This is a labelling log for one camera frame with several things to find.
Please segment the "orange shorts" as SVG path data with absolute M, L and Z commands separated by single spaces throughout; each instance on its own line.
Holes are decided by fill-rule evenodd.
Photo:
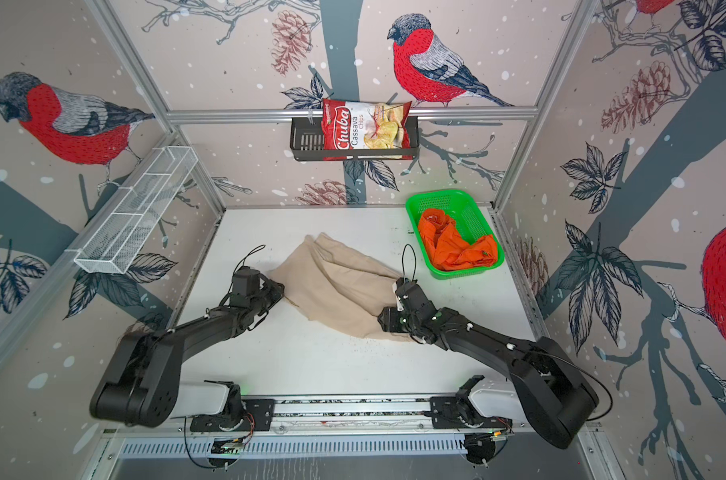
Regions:
M 442 210 L 425 210 L 418 231 L 431 265 L 439 271 L 486 268 L 499 259 L 498 246 L 492 236 L 484 235 L 474 243 L 468 243 L 459 234 L 456 221 Z

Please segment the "black wall basket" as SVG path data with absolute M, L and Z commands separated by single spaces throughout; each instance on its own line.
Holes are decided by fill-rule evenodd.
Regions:
M 343 160 L 413 160 L 419 156 L 420 134 L 417 117 L 408 117 L 406 132 L 410 147 L 399 149 L 352 149 L 326 150 L 324 134 L 319 119 L 294 117 L 291 123 L 290 149 L 296 161 L 343 161 Z

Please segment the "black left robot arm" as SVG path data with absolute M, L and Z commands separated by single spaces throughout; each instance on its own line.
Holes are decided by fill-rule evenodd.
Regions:
M 233 305 L 160 333 L 131 332 L 118 343 L 90 401 L 89 412 L 101 420 L 128 426 L 157 427 L 177 403 L 185 361 L 244 333 L 284 296 L 283 284 L 259 276 L 263 285 L 250 293 L 234 287 Z

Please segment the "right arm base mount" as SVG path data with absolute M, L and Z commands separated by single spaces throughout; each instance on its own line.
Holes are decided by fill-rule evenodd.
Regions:
M 470 401 L 471 390 L 485 379 L 474 375 L 452 396 L 434 396 L 429 399 L 429 409 L 423 414 L 431 419 L 434 429 L 451 428 L 501 428 L 512 430 L 512 419 L 482 414 Z

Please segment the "beige shorts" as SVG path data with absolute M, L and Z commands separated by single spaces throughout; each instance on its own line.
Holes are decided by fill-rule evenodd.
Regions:
M 284 285 L 284 297 L 311 321 L 361 339 L 410 340 L 383 331 L 377 320 L 396 305 L 400 274 L 325 233 L 306 236 L 269 278 Z

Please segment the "horizontal aluminium frame bar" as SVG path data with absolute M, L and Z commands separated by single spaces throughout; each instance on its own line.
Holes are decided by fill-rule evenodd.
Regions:
M 230 109 L 230 110 L 171 110 L 166 114 L 167 121 L 175 126 L 206 124 L 251 124 L 251 123 L 290 123 L 294 118 L 320 118 L 323 111 L 317 110 L 269 110 L 269 109 Z M 516 120 L 535 119 L 539 110 L 533 106 L 488 107 L 464 106 L 447 108 L 412 108 L 410 115 L 423 120 Z

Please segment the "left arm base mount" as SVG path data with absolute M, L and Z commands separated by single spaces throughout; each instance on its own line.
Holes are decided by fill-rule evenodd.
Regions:
M 205 380 L 204 406 L 195 407 L 189 420 L 194 433 L 267 432 L 275 413 L 272 398 L 244 398 L 241 387 L 230 381 Z

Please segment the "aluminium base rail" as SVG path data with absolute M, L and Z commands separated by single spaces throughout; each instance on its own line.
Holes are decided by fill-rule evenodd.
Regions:
M 532 426 L 509 410 L 463 420 L 451 396 L 275 397 L 246 399 L 248 417 L 227 426 L 211 417 L 106 430 L 108 460 L 181 459 L 225 469 L 238 461 L 312 457 L 495 454 Z

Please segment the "aluminium frame corner post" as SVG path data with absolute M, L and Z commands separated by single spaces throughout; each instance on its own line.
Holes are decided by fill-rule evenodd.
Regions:
M 141 90 L 147 105 L 166 136 L 172 139 L 175 145 L 189 146 L 190 143 L 180 128 L 172 125 L 170 109 L 161 90 L 153 80 L 149 67 L 139 55 L 110 2 L 86 0 L 85 4 L 119 57 L 122 66 Z M 226 212 L 226 205 L 202 160 L 197 162 L 191 175 L 213 212 L 221 218 Z

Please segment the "green plastic basket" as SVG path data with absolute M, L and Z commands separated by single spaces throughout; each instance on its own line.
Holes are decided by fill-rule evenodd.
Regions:
M 475 200 L 468 193 L 457 189 L 450 189 L 416 194 L 406 201 L 405 208 L 412 226 L 415 229 L 419 248 L 433 277 L 440 280 L 448 280 L 461 276 L 475 275 L 497 268 L 503 264 L 505 259 L 503 248 Z M 423 212 L 430 208 L 442 210 L 446 215 L 452 217 L 456 221 L 456 228 L 459 234 L 470 244 L 477 241 L 481 236 L 492 236 L 498 246 L 498 261 L 491 267 L 472 268 L 454 272 L 439 271 L 433 267 L 425 252 L 418 231 L 418 223 Z

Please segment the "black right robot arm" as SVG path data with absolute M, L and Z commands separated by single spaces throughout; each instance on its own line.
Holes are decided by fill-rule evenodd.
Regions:
M 416 281 L 400 278 L 396 304 L 377 317 L 388 333 L 468 356 L 512 382 L 528 424 L 550 445 L 565 449 L 599 405 L 586 374 L 554 340 L 524 340 L 490 330 L 460 312 L 436 308 Z

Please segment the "red cassava chips bag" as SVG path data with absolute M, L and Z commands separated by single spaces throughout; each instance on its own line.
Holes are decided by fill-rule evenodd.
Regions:
M 398 150 L 412 159 L 415 148 L 406 129 L 411 103 L 365 103 L 324 99 L 322 131 L 326 152 Z

